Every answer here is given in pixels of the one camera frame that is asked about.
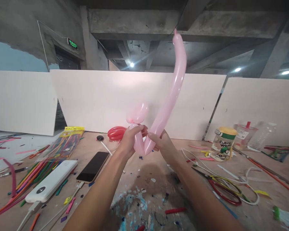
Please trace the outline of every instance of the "person's left hand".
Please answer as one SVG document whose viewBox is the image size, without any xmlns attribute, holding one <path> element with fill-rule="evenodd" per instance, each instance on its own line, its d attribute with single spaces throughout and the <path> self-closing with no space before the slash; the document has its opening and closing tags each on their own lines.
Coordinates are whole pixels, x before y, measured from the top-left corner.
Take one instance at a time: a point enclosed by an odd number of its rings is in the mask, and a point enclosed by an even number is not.
<svg viewBox="0 0 289 231">
<path fill-rule="evenodd" d="M 135 135 L 138 132 L 141 132 L 142 137 L 145 137 L 148 134 L 148 127 L 145 125 L 141 125 L 141 124 L 137 127 L 134 127 L 131 130 L 128 127 L 124 133 L 124 136 L 123 136 L 120 144 L 119 144 L 119 147 L 116 150 L 117 153 L 126 157 L 126 161 L 129 158 L 131 158 L 131 156 L 135 153 L 133 146 L 135 143 Z"/>
</svg>

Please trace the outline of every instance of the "smartphone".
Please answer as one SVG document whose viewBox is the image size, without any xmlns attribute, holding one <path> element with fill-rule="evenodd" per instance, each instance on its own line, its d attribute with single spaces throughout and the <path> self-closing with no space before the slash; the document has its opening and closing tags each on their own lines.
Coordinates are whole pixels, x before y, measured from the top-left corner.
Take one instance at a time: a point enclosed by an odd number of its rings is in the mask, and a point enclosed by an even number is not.
<svg viewBox="0 0 289 231">
<path fill-rule="evenodd" d="M 87 184 L 92 183 L 97 178 L 108 157 L 108 152 L 96 153 L 95 156 L 87 164 L 87 166 L 78 175 L 76 180 L 80 182 L 84 181 Z"/>
</svg>

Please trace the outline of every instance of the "red scissors handle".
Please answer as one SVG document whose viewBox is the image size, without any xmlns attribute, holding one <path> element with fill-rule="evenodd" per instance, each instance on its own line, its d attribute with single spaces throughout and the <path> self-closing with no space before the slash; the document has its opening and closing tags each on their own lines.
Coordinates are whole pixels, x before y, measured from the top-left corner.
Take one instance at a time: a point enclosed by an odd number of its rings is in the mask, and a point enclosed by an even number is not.
<svg viewBox="0 0 289 231">
<path fill-rule="evenodd" d="M 221 197 L 223 198 L 226 202 L 230 203 L 230 204 L 233 204 L 235 206 L 239 206 L 242 204 L 242 201 L 241 199 L 238 197 L 237 194 L 235 194 L 234 192 L 232 192 L 231 190 L 227 189 L 226 187 L 220 185 L 219 183 L 213 181 L 213 180 L 209 180 L 209 183 L 210 185 L 212 186 L 212 188 L 214 189 L 214 191 Z M 232 201 L 230 199 L 228 199 L 227 197 L 225 197 L 224 195 L 222 195 L 215 187 L 215 185 L 217 187 L 219 187 L 220 189 L 224 190 L 224 191 L 227 191 L 228 193 L 230 193 L 232 196 L 234 196 L 236 199 L 238 199 L 238 201 Z"/>
</svg>

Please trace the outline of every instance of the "doorway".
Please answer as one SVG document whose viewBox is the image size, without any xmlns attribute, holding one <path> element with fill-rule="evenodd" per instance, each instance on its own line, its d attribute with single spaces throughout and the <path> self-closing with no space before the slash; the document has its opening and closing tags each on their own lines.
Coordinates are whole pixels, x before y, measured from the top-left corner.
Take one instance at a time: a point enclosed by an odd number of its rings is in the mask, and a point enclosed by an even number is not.
<svg viewBox="0 0 289 231">
<path fill-rule="evenodd" d="M 78 58 L 68 53 L 67 51 L 55 46 L 57 61 L 60 70 L 80 70 L 80 61 Z M 62 130 L 66 127 L 66 121 L 58 101 L 56 121 L 55 121 L 55 131 Z"/>
</svg>

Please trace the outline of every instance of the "person's right hand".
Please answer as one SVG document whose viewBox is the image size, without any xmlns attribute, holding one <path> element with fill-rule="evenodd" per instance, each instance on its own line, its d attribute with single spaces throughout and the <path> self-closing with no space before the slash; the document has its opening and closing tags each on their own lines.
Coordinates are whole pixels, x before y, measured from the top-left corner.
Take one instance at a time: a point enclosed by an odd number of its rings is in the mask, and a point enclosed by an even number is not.
<svg viewBox="0 0 289 231">
<path fill-rule="evenodd" d="M 160 137 L 154 133 L 148 133 L 148 137 L 155 142 L 155 147 L 153 149 L 155 151 L 161 151 L 167 164 L 173 166 L 178 161 L 182 160 L 182 155 L 177 151 L 165 130 Z"/>
</svg>

